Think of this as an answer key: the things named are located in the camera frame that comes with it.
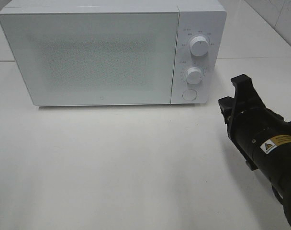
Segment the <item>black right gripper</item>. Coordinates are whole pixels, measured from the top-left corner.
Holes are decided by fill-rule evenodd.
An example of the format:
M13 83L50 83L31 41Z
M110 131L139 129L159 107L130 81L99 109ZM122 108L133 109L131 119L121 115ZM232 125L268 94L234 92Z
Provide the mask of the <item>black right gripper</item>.
M228 115L228 135L251 170L261 168L260 158L268 139L286 133L283 118L266 108L256 92L249 93L252 80L246 74L231 78L235 96L218 100L222 115Z

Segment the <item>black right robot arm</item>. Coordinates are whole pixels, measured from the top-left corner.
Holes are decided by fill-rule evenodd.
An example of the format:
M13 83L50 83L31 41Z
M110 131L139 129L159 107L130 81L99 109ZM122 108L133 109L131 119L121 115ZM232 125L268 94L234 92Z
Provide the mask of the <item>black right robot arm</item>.
M259 169L270 181L291 227L291 121L265 106L247 75L231 82L234 97L218 101L228 136L250 170Z

